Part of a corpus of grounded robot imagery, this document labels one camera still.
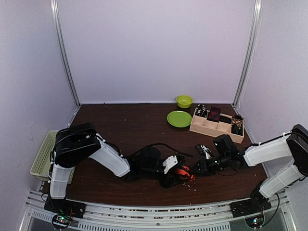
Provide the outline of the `red navy striped tie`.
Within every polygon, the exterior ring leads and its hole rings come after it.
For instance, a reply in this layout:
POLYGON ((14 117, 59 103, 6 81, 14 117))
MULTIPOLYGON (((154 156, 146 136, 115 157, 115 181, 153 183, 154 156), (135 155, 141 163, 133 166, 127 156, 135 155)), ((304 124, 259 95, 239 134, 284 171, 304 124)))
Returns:
POLYGON ((181 180, 184 181, 194 181, 195 175, 190 172, 188 166, 179 166, 174 170, 174 173, 179 176, 181 180))

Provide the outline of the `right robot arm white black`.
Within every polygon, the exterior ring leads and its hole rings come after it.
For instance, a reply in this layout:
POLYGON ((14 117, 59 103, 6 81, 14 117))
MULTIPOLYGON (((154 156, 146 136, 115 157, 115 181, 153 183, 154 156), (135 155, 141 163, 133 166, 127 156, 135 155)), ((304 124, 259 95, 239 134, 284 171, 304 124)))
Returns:
POLYGON ((256 187, 256 192, 247 201, 247 209, 257 212, 265 205, 265 198, 272 197, 278 191, 308 176, 308 131, 301 124, 292 130, 271 140, 251 144, 238 150, 230 135, 224 134, 213 140, 218 156, 201 158, 191 172, 199 176, 209 176, 227 167, 242 169, 258 164, 290 157, 292 160, 279 172, 264 180, 256 187))

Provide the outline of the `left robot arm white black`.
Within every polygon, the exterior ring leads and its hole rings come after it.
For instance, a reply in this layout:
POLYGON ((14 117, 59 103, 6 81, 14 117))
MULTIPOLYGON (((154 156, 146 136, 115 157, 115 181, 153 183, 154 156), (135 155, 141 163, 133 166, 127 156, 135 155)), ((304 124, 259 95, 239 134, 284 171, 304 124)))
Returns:
POLYGON ((51 207, 59 214, 69 210, 69 202, 65 197, 71 171, 87 158, 95 160, 125 181, 151 178, 159 180, 162 187, 170 188, 189 180, 189 172, 183 165, 184 154, 168 146, 175 155, 162 159, 158 145, 149 144, 131 155, 123 156, 120 149, 107 142, 92 123, 58 131, 50 152, 51 207))

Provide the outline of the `brown patterned rolled tie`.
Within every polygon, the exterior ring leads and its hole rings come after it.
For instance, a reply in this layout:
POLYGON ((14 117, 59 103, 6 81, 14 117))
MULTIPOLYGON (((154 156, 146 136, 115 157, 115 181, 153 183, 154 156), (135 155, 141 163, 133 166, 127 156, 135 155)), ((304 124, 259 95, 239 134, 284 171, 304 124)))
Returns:
POLYGON ((231 118, 231 133, 242 136, 243 134, 243 117, 241 115, 233 115, 231 118))

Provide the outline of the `wooden compartment box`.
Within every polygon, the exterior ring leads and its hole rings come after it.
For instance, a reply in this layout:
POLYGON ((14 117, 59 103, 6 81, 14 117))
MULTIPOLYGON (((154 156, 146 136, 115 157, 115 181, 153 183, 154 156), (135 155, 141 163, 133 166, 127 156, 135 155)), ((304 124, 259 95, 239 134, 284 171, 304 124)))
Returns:
POLYGON ((199 134, 217 137, 223 134, 230 135, 231 139, 235 143, 242 143, 244 140, 244 121, 242 122, 241 134, 235 134, 231 132, 232 123, 225 122, 213 122, 207 119, 207 117, 197 116, 195 113, 197 111, 197 107, 194 110, 192 121, 190 124, 190 131, 196 132, 199 134))

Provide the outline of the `red navy rolled tie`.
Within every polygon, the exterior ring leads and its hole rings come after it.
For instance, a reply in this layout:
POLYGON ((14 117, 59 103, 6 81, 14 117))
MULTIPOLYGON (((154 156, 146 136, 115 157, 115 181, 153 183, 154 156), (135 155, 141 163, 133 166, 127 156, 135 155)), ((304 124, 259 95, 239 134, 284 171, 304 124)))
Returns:
POLYGON ((221 115, 221 109, 218 107, 211 106, 207 116, 207 120, 212 122, 219 122, 220 115, 221 115))

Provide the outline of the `black white patterned rolled tie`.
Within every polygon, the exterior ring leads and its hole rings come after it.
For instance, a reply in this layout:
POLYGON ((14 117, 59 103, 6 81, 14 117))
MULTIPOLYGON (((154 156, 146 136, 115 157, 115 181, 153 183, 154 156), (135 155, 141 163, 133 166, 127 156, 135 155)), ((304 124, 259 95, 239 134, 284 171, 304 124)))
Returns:
POLYGON ((195 112, 196 116, 207 118, 207 109, 204 104, 198 104, 195 112))

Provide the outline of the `green plate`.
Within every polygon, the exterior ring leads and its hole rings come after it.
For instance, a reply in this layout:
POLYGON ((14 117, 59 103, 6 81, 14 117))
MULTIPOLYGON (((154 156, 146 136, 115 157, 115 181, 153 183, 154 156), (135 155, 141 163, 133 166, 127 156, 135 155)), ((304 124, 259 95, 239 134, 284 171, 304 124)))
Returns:
POLYGON ((172 111, 167 115, 167 122, 176 128, 185 128, 191 121, 192 116, 185 111, 172 111))

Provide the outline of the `green bowl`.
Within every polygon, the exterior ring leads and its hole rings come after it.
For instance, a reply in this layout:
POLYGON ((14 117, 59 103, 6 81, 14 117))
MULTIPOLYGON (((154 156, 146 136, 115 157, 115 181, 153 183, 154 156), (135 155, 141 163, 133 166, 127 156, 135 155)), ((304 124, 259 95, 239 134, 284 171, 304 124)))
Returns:
POLYGON ((190 108, 193 103, 193 98, 187 95, 180 95, 176 97, 177 106, 180 108, 190 108))

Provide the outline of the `pale green perforated basket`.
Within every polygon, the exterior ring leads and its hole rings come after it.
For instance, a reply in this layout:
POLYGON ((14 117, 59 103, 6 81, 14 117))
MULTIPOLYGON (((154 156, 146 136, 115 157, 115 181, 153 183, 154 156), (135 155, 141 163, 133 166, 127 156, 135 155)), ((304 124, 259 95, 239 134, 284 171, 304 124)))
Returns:
POLYGON ((40 181, 49 181, 51 177, 50 167, 50 153, 56 143, 57 130, 51 130, 47 133, 37 156, 32 164, 30 174, 40 181))

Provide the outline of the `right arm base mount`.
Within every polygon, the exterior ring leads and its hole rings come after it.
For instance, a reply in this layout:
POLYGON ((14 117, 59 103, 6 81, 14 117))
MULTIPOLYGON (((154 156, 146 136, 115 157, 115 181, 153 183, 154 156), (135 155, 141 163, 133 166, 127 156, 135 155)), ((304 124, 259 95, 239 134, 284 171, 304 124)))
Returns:
POLYGON ((249 199, 231 203, 230 209, 233 217, 237 218, 271 209, 271 203, 259 191, 255 191, 249 199))

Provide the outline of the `right aluminium frame post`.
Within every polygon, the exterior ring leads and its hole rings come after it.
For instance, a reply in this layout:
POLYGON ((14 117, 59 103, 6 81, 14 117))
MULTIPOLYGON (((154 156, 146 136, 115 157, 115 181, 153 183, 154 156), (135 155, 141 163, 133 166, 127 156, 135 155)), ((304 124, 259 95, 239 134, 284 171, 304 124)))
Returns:
POLYGON ((239 84, 238 84, 237 91, 236 91, 233 104, 232 104, 236 110, 239 110, 240 108, 240 103, 243 100, 245 88, 248 83, 248 75, 250 72, 250 67, 252 65, 253 53, 254 53, 254 50, 257 44, 262 6, 263 6, 262 0, 255 1, 250 36, 249 36, 246 55, 244 59, 244 65, 242 68, 239 84))

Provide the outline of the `aluminium frame post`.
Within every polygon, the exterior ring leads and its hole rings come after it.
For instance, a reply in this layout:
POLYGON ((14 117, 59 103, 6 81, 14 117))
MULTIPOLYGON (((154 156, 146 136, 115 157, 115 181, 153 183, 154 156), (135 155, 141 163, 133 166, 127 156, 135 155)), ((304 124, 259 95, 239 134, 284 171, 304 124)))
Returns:
POLYGON ((250 36, 249 36, 246 55, 244 59, 244 65, 242 68, 239 84, 238 84, 237 91, 236 91, 233 104, 232 104, 236 110, 239 110, 240 108, 240 103, 243 100, 245 88, 248 83, 248 75, 250 72, 250 67, 252 65, 253 53, 254 53, 254 50, 257 44, 262 6, 263 6, 262 0, 255 1, 250 36))
POLYGON ((51 0, 50 3, 51 3, 51 13, 52 13, 52 17, 53 17, 53 21, 54 21, 54 25, 55 25, 55 30, 56 30, 56 35, 57 35, 57 39, 58 39, 58 45, 59 45, 59 49, 60 49, 60 54, 61 54, 61 59, 62 59, 63 67, 64 67, 65 76, 66 76, 66 79, 68 81, 68 86, 69 86, 69 89, 72 93, 75 105, 76 105, 76 107, 80 107, 81 103, 80 103, 78 95, 77 95, 77 90, 76 90, 76 87, 75 87, 75 84, 74 84, 74 81, 73 81, 71 69, 70 69, 70 66, 69 66, 69 60, 68 60, 67 52, 66 52, 66 49, 65 49, 64 37, 63 37, 63 32, 62 32, 62 27, 61 27, 60 14, 59 14, 59 9, 58 9, 58 1, 57 0, 51 0))

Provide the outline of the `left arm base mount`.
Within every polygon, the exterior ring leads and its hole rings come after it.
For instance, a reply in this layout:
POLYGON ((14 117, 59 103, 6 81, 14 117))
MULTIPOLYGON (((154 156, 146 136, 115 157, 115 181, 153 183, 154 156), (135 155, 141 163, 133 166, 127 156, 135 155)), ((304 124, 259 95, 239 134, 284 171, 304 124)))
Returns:
POLYGON ((83 218, 86 204, 66 199, 52 199, 47 196, 44 209, 56 214, 64 215, 67 218, 83 218))

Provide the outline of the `left aluminium frame post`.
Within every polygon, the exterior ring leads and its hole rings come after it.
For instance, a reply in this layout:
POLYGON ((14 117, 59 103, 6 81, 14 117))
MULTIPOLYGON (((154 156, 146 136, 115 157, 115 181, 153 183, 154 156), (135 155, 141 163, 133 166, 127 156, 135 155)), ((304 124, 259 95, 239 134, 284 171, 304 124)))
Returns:
POLYGON ((70 66, 69 66, 69 60, 68 60, 67 52, 66 52, 66 49, 65 49, 64 37, 63 37, 63 32, 62 32, 62 27, 61 27, 60 14, 59 14, 59 9, 58 9, 58 1, 57 0, 51 0, 50 3, 51 3, 51 13, 52 13, 52 17, 53 17, 53 21, 54 21, 54 25, 55 25, 55 30, 56 30, 56 35, 57 35, 57 39, 58 39, 58 45, 59 45, 59 49, 60 49, 60 54, 61 54, 61 59, 62 59, 63 67, 64 67, 65 76, 66 76, 66 79, 68 81, 68 86, 69 86, 69 89, 72 93, 75 105, 76 105, 76 107, 80 107, 81 103, 80 103, 78 95, 77 95, 77 90, 76 90, 76 87, 75 87, 75 84, 74 84, 74 81, 73 81, 71 69, 70 69, 70 66))

